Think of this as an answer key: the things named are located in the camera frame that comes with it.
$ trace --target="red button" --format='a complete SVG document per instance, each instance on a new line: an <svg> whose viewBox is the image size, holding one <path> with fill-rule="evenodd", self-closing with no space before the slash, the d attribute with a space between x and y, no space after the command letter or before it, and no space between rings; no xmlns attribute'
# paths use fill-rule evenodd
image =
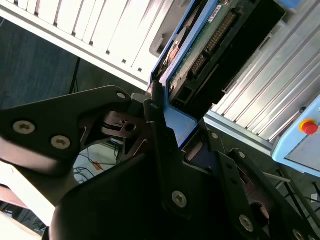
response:
<svg viewBox="0 0 320 240"><path fill-rule="evenodd" d="M302 131L307 135L312 135L318 131L318 126L314 122L308 121L302 125Z"/></svg>

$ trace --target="light blue control box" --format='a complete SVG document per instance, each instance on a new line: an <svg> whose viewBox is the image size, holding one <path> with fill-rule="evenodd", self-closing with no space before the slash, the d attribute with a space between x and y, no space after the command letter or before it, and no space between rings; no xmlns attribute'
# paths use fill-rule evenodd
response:
<svg viewBox="0 0 320 240"><path fill-rule="evenodd" d="M320 177L320 95L304 110L276 144L278 163Z"/></svg>

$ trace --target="bolt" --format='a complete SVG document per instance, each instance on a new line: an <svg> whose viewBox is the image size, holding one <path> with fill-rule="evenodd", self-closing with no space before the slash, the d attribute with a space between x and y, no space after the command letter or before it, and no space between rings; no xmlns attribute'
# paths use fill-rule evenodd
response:
<svg viewBox="0 0 320 240"><path fill-rule="evenodd" d="M155 105L154 103L151 103L150 106L153 107L153 108L155 108L155 109L158 109L158 106Z"/></svg>
<svg viewBox="0 0 320 240"><path fill-rule="evenodd" d="M65 136L60 136L60 135L54 136L51 139L51 144L56 149L61 149L61 150L67 149L71 145L69 138L67 138Z"/></svg>
<svg viewBox="0 0 320 240"><path fill-rule="evenodd" d="M126 95L124 95L123 93L121 92L117 92L117 95L119 98L122 98L122 99L125 99L126 98Z"/></svg>
<svg viewBox="0 0 320 240"><path fill-rule="evenodd" d="M298 230L294 229L293 234L297 240L304 240L304 237L302 236L302 234Z"/></svg>
<svg viewBox="0 0 320 240"><path fill-rule="evenodd" d="M13 124L13 130L19 134L31 134L36 130L35 125L29 121L16 121Z"/></svg>
<svg viewBox="0 0 320 240"><path fill-rule="evenodd" d="M246 158L246 155L242 151L239 151L238 154L241 158Z"/></svg>
<svg viewBox="0 0 320 240"><path fill-rule="evenodd" d="M211 136L212 136L214 139L218 139L218 138L219 138L218 135L215 134L214 132L211 133Z"/></svg>
<svg viewBox="0 0 320 240"><path fill-rule="evenodd" d="M174 191L172 193L172 200L178 207L180 207L182 209L187 206L187 198L180 191Z"/></svg>
<svg viewBox="0 0 320 240"><path fill-rule="evenodd" d="M247 230L250 233L254 231L254 225L246 215L240 215L239 220L241 225L245 228L245 230Z"/></svg>

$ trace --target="floor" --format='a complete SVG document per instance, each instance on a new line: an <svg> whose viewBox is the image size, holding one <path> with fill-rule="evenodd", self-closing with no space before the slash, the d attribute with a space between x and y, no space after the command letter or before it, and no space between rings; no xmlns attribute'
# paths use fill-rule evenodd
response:
<svg viewBox="0 0 320 240"><path fill-rule="evenodd" d="M68 94L76 62L77 57L71 53L9 21L4 21L0 28L0 109ZM116 85L129 94L143 92L84 60L80 62L77 80L80 91ZM277 175L278 166L270 157L218 130L215 131L222 138L227 151L233 148L242 149L262 171ZM316 193L312 182L320 186L319 178L292 169L289 173L306 197L310 198L311 194ZM284 196L288 193L284 186L279 190ZM320 204L314 202L311 206L316 210ZM310 218L309 220L320 236L319 229Z"/></svg>

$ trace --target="label sticker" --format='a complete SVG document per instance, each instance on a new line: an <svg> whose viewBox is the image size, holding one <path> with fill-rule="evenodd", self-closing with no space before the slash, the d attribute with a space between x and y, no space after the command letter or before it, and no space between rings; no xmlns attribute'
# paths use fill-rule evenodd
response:
<svg viewBox="0 0 320 240"><path fill-rule="evenodd" d="M222 8L222 4L219 4L218 6L216 6L215 10L213 11L211 17L208 20L209 23L212 23L212 21L216 18L221 8Z"/></svg>

